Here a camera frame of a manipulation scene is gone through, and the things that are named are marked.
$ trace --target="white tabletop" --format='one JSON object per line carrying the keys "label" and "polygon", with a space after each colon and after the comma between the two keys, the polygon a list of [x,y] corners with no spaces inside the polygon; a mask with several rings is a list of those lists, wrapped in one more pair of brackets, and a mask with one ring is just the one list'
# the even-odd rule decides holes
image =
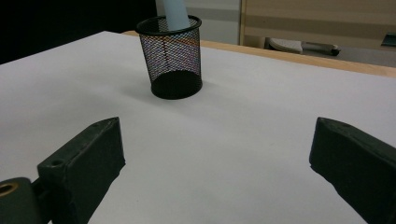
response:
{"label": "white tabletop", "polygon": [[90,223],[364,223],[308,156],[317,117],[396,146],[396,78],[202,48],[204,86],[150,91],[137,37],[101,33],[0,65],[0,179],[120,117],[127,165]]}

